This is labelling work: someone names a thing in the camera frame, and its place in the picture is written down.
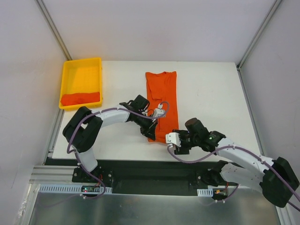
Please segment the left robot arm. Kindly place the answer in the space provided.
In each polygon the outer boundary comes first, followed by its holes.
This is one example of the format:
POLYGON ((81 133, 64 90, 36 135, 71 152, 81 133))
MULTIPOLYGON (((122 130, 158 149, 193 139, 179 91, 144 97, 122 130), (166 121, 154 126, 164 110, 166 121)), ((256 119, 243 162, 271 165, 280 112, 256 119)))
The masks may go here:
POLYGON ((164 115, 162 104, 146 115, 150 102, 138 95, 134 100, 119 103, 116 107, 99 112, 80 107, 63 129, 63 136, 68 142, 67 153, 74 152, 78 162, 85 168, 83 177, 88 182, 95 182, 99 177, 98 163, 94 156, 93 145, 101 128, 116 123, 134 122, 140 127, 143 136, 155 140, 158 118, 164 115))

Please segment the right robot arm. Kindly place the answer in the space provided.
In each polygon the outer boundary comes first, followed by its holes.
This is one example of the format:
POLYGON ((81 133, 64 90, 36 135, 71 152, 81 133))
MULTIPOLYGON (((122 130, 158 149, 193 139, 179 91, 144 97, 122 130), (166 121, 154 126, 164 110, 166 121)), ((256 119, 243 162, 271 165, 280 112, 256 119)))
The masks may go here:
POLYGON ((259 193, 273 205, 283 208, 296 193, 300 182, 289 162, 278 157, 272 159, 257 155, 241 147, 218 131, 209 131, 197 118, 185 123, 185 130, 173 130, 165 136, 167 150, 171 156, 181 162, 178 155, 187 155, 193 147, 199 147, 208 155, 194 160, 200 162, 212 155, 223 160, 205 171, 200 180, 208 186, 219 186, 232 182, 246 186, 259 193))

